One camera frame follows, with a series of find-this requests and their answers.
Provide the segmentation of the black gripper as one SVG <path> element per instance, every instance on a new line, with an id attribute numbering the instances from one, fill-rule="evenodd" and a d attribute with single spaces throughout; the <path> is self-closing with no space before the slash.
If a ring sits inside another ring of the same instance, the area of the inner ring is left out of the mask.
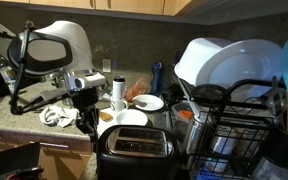
<path id="1" fill-rule="evenodd" d="M 98 102 L 98 93 L 95 87 L 71 93 L 73 106 L 79 111 L 80 118 L 76 121 L 76 127 L 91 140 L 96 140 L 97 125 L 99 121 L 99 109 L 95 106 Z"/>

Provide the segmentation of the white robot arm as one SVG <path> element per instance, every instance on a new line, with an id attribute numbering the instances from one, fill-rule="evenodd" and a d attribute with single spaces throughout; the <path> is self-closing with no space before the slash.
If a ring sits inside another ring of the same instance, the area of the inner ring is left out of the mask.
<path id="1" fill-rule="evenodd" d="M 22 115 L 69 98 L 79 112 L 76 127 L 92 141 L 97 140 L 97 88 L 105 84 L 106 79 L 94 69 L 88 37 L 79 24 L 59 20 L 37 29 L 28 21 L 19 34 L 0 24 L 0 55 L 16 71 L 15 94 L 9 101 L 12 114 Z M 17 92 L 25 77 L 36 78 L 53 73 L 64 77 L 63 87 L 43 91 L 24 106 L 17 104 Z"/>

